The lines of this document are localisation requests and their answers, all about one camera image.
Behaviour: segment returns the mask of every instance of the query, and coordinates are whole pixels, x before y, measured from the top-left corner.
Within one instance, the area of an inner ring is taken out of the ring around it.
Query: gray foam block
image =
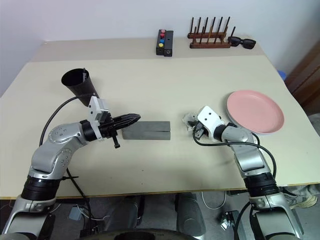
[[[170,140],[169,121],[138,121],[122,129],[127,140]]]

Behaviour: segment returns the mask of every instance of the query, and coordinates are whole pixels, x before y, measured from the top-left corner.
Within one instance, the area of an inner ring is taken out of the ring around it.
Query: robotic arm
[[[254,143],[249,130],[225,125],[209,106],[200,110],[195,121],[193,134],[196,139],[207,134],[212,141]],[[249,192],[251,206],[256,211],[252,229],[255,239],[303,239],[301,225],[277,187],[261,151],[252,145],[229,146]]]
[[[119,148],[117,130],[140,119],[140,115],[133,113],[112,118],[105,101],[96,96],[91,97],[88,107],[89,121],[55,127],[47,141],[34,152],[23,191],[15,201],[2,234],[22,233],[22,239],[38,239],[45,235],[48,228],[53,227],[54,217],[49,212],[75,151],[88,142],[104,138],[112,138],[114,147]]]

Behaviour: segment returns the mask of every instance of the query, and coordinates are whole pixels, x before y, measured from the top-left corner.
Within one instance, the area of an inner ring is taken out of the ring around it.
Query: white cable
[[[2,207],[0,207],[0,211],[1,211],[2,209],[4,209],[6,206],[9,206],[10,208],[13,208],[14,206],[11,206],[11,205],[10,205],[10,204],[11,204],[11,201],[12,201],[12,199],[10,199],[10,201],[9,201],[8,204],[5,204],[5,205],[3,205]]]
[[[6,205],[3,205],[3,206],[0,208],[0,211],[1,211],[2,209],[4,209],[6,206],[9,206],[9,203],[6,204]]]
[[[205,201],[205,198],[204,198],[204,192],[203,192],[203,191],[201,192],[201,197],[202,197],[202,201],[203,201],[204,205],[205,205],[208,209],[217,210],[217,209],[222,208],[223,205],[225,205],[226,199],[227,199],[227,191],[224,191],[223,202],[221,203],[221,205],[219,205],[219,206],[217,206],[217,207],[209,207],[209,206],[206,204],[206,201]]]
[[[78,210],[80,211],[80,213],[85,216],[87,219],[89,219],[89,217],[80,209],[79,205],[76,206],[78,208]],[[104,216],[103,218],[91,218],[91,220],[94,220],[94,221],[104,221],[105,218],[108,218],[110,217],[110,215],[106,215]]]
[[[55,208],[53,209],[52,211],[50,211],[49,213],[53,213],[55,210],[57,210],[59,207],[61,206],[61,203]]]

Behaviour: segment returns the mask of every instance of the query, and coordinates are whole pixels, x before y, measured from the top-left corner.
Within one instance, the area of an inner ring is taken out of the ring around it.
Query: shoe
[[[312,206],[314,206],[317,201],[318,201],[318,197],[315,195],[309,196],[309,197],[303,197],[303,196],[291,196],[288,194],[284,194],[285,199],[287,201],[287,203],[290,206],[290,209],[294,209],[294,208],[302,208],[302,209],[306,209],[306,208],[310,208]]]

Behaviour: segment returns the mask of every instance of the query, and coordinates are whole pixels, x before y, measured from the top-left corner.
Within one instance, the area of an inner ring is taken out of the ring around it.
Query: wooden rack
[[[224,41],[224,39],[226,38],[226,35],[227,35],[230,17],[228,17],[228,20],[225,24],[224,30],[220,31],[222,20],[223,20],[223,17],[221,17],[221,19],[220,19],[217,31],[213,32],[213,29],[215,26],[215,21],[216,21],[216,17],[214,17],[209,32],[206,32],[207,24],[208,24],[208,17],[207,17],[205,20],[205,24],[202,27],[202,31],[199,32],[200,24],[201,24],[201,17],[199,18],[198,25],[194,27],[194,31],[193,31],[194,18],[192,18],[190,32],[187,35],[188,39],[192,39],[192,42],[190,43],[190,48],[191,49],[226,49],[226,48],[230,48],[231,44],[227,41]],[[236,29],[236,27],[233,27],[233,30],[232,30],[230,37],[233,36],[235,29]]]

